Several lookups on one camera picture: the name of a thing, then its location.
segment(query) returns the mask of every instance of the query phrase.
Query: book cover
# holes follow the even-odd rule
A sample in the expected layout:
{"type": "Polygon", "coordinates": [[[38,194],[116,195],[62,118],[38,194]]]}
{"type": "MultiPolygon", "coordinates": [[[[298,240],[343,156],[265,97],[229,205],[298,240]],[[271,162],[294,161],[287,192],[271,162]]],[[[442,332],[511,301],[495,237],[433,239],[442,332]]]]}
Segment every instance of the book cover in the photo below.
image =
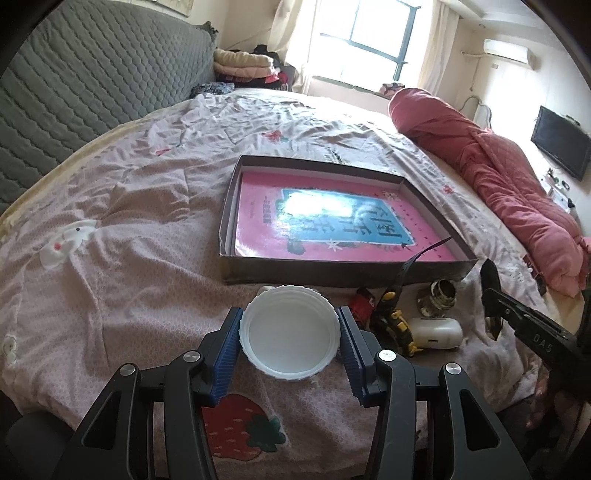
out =
{"type": "MultiPolygon", "coordinates": [[[[404,262],[441,238],[403,195],[354,181],[244,172],[235,254],[404,262]]],[[[422,261],[455,261],[442,245],[422,261]]]]}

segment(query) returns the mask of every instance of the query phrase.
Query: rolled pink blanket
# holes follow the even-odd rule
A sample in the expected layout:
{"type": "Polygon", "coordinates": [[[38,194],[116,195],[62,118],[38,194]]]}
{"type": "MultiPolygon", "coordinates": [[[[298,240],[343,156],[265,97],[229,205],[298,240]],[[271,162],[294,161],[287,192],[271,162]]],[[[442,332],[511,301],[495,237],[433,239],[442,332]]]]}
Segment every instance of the rolled pink blanket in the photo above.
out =
{"type": "Polygon", "coordinates": [[[526,247],[548,285],[570,297],[585,286],[587,248],[574,219],[544,192],[511,140],[479,128],[425,90],[399,90],[397,130],[450,164],[526,247]]]}

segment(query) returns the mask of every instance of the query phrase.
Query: white curtain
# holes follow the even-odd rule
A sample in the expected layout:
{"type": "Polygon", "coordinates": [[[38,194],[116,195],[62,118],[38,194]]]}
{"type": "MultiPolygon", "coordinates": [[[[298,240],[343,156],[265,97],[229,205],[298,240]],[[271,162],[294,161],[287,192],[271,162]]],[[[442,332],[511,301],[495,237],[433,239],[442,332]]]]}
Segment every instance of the white curtain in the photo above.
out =
{"type": "Polygon", "coordinates": [[[269,36],[268,49],[293,65],[297,77],[293,90],[307,94],[312,80],[312,51],[319,36],[322,0],[281,0],[269,36]]]}
{"type": "Polygon", "coordinates": [[[417,86],[437,96],[452,53],[460,15],[440,0],[432,0],[432,2],[433,14],[427,51],[418,75],[417,86]]]}

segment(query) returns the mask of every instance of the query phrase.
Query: television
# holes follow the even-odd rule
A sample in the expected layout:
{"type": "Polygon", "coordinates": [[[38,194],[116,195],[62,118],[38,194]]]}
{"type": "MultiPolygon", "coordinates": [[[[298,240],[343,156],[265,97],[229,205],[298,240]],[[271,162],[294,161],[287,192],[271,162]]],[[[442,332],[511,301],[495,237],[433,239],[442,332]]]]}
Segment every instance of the television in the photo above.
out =
{"type": "Polygon", "coordinates": [[[531,141],[577,180],[591,158],[591,139],[573,121],[540,107],[531,141]]]}

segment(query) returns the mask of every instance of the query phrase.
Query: window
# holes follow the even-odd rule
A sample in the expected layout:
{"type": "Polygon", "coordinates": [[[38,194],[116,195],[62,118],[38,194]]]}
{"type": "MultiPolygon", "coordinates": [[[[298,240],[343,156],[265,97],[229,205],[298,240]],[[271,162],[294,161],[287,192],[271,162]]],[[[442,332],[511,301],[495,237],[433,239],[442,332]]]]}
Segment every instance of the window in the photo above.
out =
{"type": "Polygon", "coordinates": [[[416,0],[323,0],[316,75],[368,90],[398,80],[420,6],[416,0]]]}

